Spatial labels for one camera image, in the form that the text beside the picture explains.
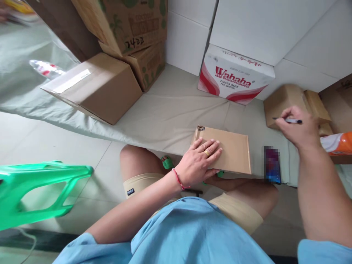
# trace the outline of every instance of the cable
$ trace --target cable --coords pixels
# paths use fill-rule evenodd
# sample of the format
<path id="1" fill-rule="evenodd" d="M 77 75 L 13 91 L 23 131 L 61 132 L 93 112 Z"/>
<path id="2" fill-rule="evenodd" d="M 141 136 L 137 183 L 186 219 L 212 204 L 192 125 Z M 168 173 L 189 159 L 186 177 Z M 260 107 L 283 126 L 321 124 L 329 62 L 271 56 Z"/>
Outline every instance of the cable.
<path id="1" fill-rule="evenodd" d="M 32 248 L 30 249 L 28 256 L 20 263 L 20 264 L 23 264 L 23 263 L 31 256 L 31 254 L 32 254 L 32 252 L 33 252 L 33 250 L 34 250 L 34 248 L 36 247 L 36 245 L 37 245 L 37 238 L 36 238 L 36 236 L 34 236 L 34 235 L 27 234 L 22 228 L 15 227 L 15 229 L 17 229 L 18 231 L 20 231 L 21 234 L 24 235 L 25 237 L 28 237 L 28 238 L 30 238 L 30 239 L 33 239 L 33 246 L 32 246 Z"/>

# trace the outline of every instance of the shirt sleeve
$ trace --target shirt sleeve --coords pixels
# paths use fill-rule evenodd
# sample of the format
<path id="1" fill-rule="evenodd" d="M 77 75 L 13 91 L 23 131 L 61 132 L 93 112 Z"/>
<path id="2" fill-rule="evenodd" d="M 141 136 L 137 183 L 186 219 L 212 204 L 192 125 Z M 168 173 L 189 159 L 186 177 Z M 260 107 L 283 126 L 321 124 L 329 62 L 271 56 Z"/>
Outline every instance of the shirt sleeve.
<path id="1" fill-rule="evenodd" d="M 97 244 L 94 237 L 84 233 L 69 243 L 53 264 L 128 263 L 132 258 L 131 243 Z"/>
<path id="2" fill-rule="evenodd" d="M 304 239 L 298 245 L 299 264 L 351 264 L 352 248 L 330 241 Z"/>

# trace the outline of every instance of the pen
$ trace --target pen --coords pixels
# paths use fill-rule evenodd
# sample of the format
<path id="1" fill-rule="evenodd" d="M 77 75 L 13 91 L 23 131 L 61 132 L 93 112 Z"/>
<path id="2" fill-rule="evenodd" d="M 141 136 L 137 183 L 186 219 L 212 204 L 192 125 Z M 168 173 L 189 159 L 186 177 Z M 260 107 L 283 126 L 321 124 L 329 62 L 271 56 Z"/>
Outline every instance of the pen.
<path id="1" fill-rule="evenodd" d="M 302 124 L 302 120 L 300 119 L 293 119 L 293 118 L 286 118 L 285 121 L 287 123 L 292 123 L 292 124 Z"/>

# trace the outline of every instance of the mobile phone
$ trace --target mobile phone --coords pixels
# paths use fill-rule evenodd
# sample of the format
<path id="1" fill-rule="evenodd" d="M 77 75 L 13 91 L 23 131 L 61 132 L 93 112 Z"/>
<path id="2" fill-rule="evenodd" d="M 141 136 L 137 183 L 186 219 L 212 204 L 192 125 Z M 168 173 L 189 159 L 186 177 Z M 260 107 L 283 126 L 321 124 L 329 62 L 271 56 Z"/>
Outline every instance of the mobile phone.
<path id="1" fill-rule="evenodd" d="M 264 147 L 265 179 L 271 184 L 281 184 L 280 152 L 273 147 Z"/>

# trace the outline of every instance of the green plastic stool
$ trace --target green plastic stool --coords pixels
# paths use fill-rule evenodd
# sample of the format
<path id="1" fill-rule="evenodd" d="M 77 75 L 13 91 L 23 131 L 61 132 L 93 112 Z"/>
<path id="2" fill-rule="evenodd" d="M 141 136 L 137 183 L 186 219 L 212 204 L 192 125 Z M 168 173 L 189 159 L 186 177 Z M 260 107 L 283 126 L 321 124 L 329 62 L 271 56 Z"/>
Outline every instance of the green plastic stool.
<path id="1" fill-rule="evenodd" d="M 0 231 L 67 214 L 73 205 L 63 205 L 78 180 L 90 177 L 91 166 L 70 166 L 61 161 L 0 166 Z M 66 182 L 61 194 L 49 208 L 22 211 L 20 201 L 31 190 Z"/>

